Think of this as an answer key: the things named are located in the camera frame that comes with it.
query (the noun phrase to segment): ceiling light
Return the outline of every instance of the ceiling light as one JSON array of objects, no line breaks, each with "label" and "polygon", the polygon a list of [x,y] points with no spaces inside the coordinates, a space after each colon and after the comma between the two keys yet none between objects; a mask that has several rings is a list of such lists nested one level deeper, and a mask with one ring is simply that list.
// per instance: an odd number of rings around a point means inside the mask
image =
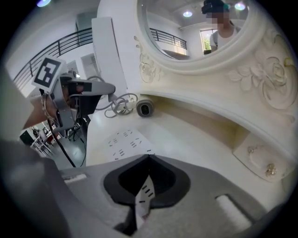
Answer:
[{"label": "ceiling light", "polygon": [[235,8],[239,11],[242,11],[245,9],[245,5],[242,2],[236,3]]},{"label": "ceiling light", "polygon": [[44,7],[44,6],[46,6],[47,4],[49,4],[50,1],[51,1],[51,0],[39,0],[39,1],[37,1],[36,5],[37,5],[38,7]]},{"label": "ceiling light", "polygon": [[185,16],[185,17],[191,17],[192,16],[192,12],[185,12],[185,13],[183,13],[183,16]]}]

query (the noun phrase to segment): mirror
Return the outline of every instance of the mirror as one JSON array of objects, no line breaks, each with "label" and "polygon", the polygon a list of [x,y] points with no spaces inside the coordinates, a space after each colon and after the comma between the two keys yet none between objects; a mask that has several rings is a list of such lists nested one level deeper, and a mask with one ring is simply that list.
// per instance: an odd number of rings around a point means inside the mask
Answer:
[{"label": "mirror", "polygon": [[194,60],[223,47],[241,30],[249,1],[144,0],[149,38],[164,55]]}]

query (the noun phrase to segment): window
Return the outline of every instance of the window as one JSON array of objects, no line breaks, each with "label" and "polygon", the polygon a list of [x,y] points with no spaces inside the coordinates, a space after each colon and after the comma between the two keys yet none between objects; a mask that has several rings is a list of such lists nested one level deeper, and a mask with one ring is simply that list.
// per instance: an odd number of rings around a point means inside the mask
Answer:
[{"label": "window", "polygon": [[202,45],[203,45],[203,52],[205,50],[211,50],[210,36],[213,33],[215,33],[216,31],[217,31],[217,29],[201,31],[201,40],[202,40]]}]

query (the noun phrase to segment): railing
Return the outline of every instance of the railing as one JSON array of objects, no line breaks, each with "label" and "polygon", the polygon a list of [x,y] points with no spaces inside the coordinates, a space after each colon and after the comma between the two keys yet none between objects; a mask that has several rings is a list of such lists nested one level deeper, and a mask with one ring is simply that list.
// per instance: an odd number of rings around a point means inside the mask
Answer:
[{"label": "railing", "polygon": [[14,78],[14,83],[19,89],[22,89],[34,76],[34,73],[37,71],[39,64],[45,55],[59,57],[73,49],[92,42],[92,28],[77,31],[55,41],[51,45],[41,50],[28,63],[25,64],[25,66]]},{"label": "railing", "polygon": [[156,41],[168,43],[168,44],[171,44],[171,45],[174,45],[174,46],[179,46],[179,47],[187,50],[185,40],[183,40],[179,37],[176,37],[174,35],[171,35],[169,33],[160,31],[160,30],[156,30],[156,29],[153,29],[153,28],[150,28],[150,30],[151,30],[151,34],[152,34],[153,38]]}]

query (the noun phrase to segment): bracelet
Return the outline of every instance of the bracelet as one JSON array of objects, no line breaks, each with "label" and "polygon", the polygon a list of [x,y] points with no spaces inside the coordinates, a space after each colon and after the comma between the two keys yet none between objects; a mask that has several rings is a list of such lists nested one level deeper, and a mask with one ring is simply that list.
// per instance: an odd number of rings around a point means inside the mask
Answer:
[{"label": "bracelet", "polygon": [[53,117],[50,116],[50,114],[47,112],[47,106],[46,106],[46,101],[47,101],[48,94],[43,94],[41,97],[41,106],[42,110],[45,112],[45,116],[50,119],[50,120],[55,120]]}]

